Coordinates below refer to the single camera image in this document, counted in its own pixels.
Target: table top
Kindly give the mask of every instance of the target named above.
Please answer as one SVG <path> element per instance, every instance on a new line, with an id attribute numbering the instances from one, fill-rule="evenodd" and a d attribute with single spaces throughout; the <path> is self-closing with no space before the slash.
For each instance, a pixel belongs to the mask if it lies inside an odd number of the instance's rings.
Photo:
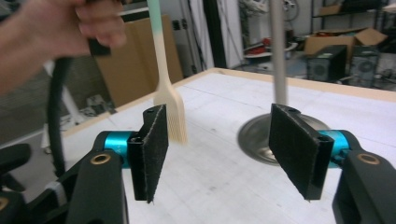
<path id="1" fill-rule="evenodd" d="M 248 157 L 238 131 L 268 114 L 272 77 L 213 68 L 175 84 L 186 111 L 189 143 L 171 142 L 153 204 L 134 200 L 123 170 L 131 223 L 335 223 L 332 198 L 340 169 L 330 169 L 320 201 L 307 202 L 279 166 Z M 101 131 L 138 131 L 152 94 L 64 133 L 70 167 Z M 348 130 L 361 146 L 396 167 L 396 92 L 288 78 L 289 106 Z"/>

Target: metal plate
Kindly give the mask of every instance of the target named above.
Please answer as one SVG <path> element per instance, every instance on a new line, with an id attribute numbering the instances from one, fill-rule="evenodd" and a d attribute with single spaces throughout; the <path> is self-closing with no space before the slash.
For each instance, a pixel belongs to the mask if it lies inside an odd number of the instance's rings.
<path id="1" fill-rule="evenodd" d="M 318 119 L 307 115 L 300 115 L 303 121 L 315 130 L 329 130 L 330 128 Z M 238 134 L 238 144 L 241 149 L 252 159 L 270 165 L 279 165 L 274 154 L 268 147 L 270 134 L 271 115 L 265 114 L 251 119 Z"/>

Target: metal pole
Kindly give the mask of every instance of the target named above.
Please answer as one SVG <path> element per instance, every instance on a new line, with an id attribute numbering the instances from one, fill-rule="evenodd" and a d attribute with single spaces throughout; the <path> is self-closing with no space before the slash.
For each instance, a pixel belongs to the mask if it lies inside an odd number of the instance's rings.
<path id="1" fill-rule="evenodd" d="M 285 24 L 283 1 L 270 0 L 271 41 L 274 63 L 275 102 L 287 105 L 286 64 L 285 64 Z"/>

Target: person's arm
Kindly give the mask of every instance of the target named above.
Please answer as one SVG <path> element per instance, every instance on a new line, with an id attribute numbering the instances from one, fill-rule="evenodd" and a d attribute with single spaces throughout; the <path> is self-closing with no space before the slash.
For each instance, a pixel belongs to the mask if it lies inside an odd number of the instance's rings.
<path id="1" fill-rule="evenodd" d="M 89 54 L 87 37 L 105 46 L 122 45 L 121 10 L 113 0 L 28 0 L 0 23 L 0 95 L 35 75 L 48 60 Z"/>

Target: cardboard box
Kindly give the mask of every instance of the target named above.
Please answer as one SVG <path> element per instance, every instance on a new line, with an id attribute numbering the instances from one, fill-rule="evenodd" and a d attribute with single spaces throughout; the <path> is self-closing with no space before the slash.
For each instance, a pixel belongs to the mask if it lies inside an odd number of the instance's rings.
<path id="1" fill-rule="evenodd" d="M 332 36 L 318 36 L 319 33 L 325 33 Z M 347 45 L 347 57 L 350 60 L 355 45 L 374 46 L 387 38 L 386 35 L 379 33 L 372 28 L 367 29 L 346 29 L 346 30 L 326 30 L 317 32 L 305 40 L 304 53 L 313 55 L 329 45 Z"/>
<path id="2" fill-rule="evenodd" d="M 158 66 L 149 19 L 125 23 L 127 43 L 113 49 L 109 57 L 97 57 L 115 107 L 152 93 L 158 84 Z M 163 38 L 169 77 L 183 79 L 170 19 L 163 16 Z"/>
<path id="3" fill-rule="evenodd" d="M 338 14 L 341 11 L 341 5 L 322 7 L 319 10 L 319 16 L 328 16 Z"/>

